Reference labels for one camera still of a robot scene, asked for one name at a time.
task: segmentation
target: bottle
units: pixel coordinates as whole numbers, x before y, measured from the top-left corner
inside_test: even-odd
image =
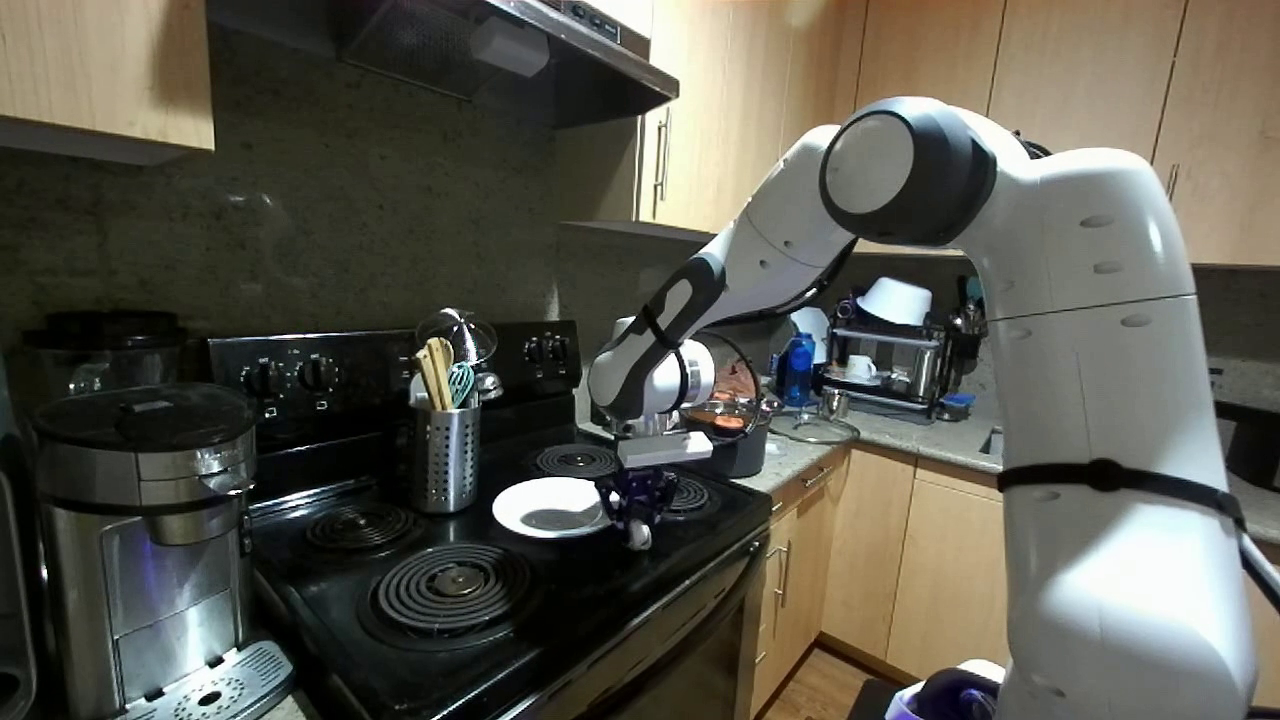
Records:
[[[808,408],[811,406],[811,356],[814,344],[808,331],[801,331],[784,354],[784,408]]]

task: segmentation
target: white plate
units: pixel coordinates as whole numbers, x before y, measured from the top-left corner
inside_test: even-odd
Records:
[[[536,476],[505,488],[493,500],[493,515],[533,541],[568,541],[609,529],[597,481],[585,476]]]

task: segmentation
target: electric coil burner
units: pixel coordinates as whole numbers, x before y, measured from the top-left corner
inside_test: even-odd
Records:
[[[528,571],[493,543],[437,543],[377,585],[377,607],[412,634],[467,634],[518,605]]]
[[[746,680],[723,658],[738,658],[744,596],[760,585],[766,498],[682,468],[637,481],[655,500],[648,551],[626,549],[625,520],[573,541],[493,520],[493,498],[533,476],[626,481],[611,446],[577,430],[573,326],[494,328],[487,368],[505,399],[479,408],[479,498],[457,515],[409,505],[416,331],[218,335],[208,349],[212,378],[261,408],[243,529],[253,621],[280,640],[323,720],[616,716],[648,706],[655,680],[744,716]]]

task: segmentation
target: range hood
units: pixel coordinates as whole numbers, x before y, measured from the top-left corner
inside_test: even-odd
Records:
[[[546,130],[681,96],[648,40],[585,0],[212,0],[212,21]]]

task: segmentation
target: stovetop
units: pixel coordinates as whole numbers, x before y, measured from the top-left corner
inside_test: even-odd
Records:
[[[573,425],[573,326],[494,335],[508,396],[479,408],[479,500],[457,515],[409,500],[412,331],[212,344],[212,378],[261,399],[243,532],[254,621],[335,716],[500,716],[763,543],[766,498],[708,468],[666,468],[644,551],[626,549],[625,515],[573,541],[500,529],[493,500],[508,486],[599,476],[609,498],[620,468],[609,442]]]

